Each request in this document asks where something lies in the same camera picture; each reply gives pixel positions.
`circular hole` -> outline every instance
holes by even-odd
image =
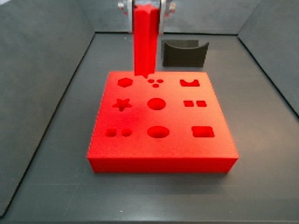
[[[163,126],[153,126],[147,130],[147,135],[153,138],[164,138],[169,135],[169,130]]]
[[[132,130],[131,129],[123,129],[121,130],[121,136],[123,137],[129,137],[132,134]]]
[[[160,110],[165,107],[165,101],[161,98],[153,98],[147,102],[147,106],[152,110]]]

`red block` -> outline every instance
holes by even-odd
[[[93,172],[228,172],[239,154],[208,75],[151,78],[108,76],[88,148]]]
[[[135,7],[135,75],[155,72],[159,9],[151,4]]]

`red vertical bar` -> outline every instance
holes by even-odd
[[[156,39],[159,32],[159,9],[151,4],[135,7],[135,75],[155,72]]]

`black holder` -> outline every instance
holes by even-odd
[[[199,46],[197,39],[164,39],[161,45],[164,67],[203,67],[209,42]]]

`star-shaped hole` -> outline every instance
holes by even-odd
[[[119,108],[119,111],[123,112],[125,109],[132,108],[132,105],[128,102],[129,99],[116,99],[116,104],[112,105],[112,108]]]

